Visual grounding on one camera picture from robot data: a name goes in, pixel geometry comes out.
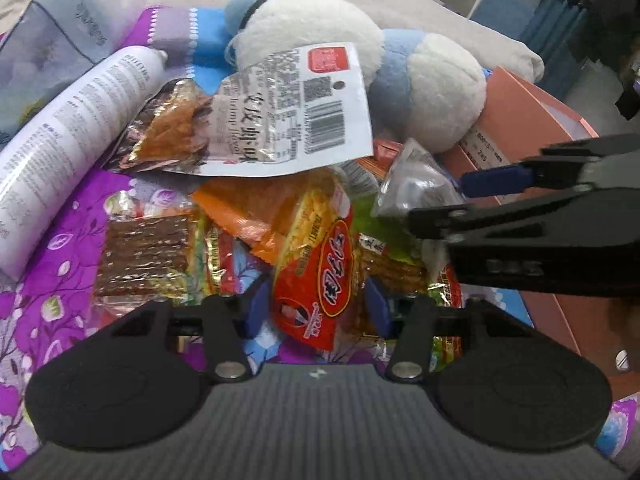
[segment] plush toy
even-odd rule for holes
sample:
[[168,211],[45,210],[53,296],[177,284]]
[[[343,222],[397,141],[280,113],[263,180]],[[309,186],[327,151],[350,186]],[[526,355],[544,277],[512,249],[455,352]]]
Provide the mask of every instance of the plush toy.
[[354,43],[377,136],[443,152],[484,107],[484,73],[468,51],[439,34],[381,30],[343,0],[231,0],[225,22],[238,70],[299,46]]

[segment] blue plush ear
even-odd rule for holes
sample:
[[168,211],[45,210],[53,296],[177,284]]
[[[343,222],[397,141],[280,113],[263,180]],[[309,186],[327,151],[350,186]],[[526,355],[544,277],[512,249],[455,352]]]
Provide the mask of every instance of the blue plush ear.
[[367,93],[369,109],[387,127],[404,132],[411,113],[411,78],[407,58],[424,39],[421,30],[386,28],[385,53]]
[[226,31],[235,36],[242,28],[245,17],[253,14],[266,0],[231,0],[225,7]]

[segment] white cream tube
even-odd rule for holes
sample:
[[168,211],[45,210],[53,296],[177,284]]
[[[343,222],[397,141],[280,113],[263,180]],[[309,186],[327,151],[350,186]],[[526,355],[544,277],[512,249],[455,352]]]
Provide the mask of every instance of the white cream tube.
[[0,152],[0,270],[20,279],[82,177],[164,84],[164,52],[128,46],[45,106]]

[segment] red snack bag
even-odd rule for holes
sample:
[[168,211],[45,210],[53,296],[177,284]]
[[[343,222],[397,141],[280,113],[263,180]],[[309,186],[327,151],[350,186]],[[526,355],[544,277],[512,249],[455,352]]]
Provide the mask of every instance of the red snack bag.
[[332,351],[354,323],[356,292],[351,203],[328,172],[317,174],[298,211],[276,268],[273,315],[279,328],[316,349]]

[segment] box label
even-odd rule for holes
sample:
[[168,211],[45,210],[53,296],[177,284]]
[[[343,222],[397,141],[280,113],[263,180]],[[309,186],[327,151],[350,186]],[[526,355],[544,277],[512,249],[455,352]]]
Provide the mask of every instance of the box label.
[[[509,159],[498,149],[491,137],[475,124],[460,140],[460,147],[477,170],[490,170],[510,164]],[[498,200],[505,204],[513,202],[517,197],[517,194],[498,195]]]

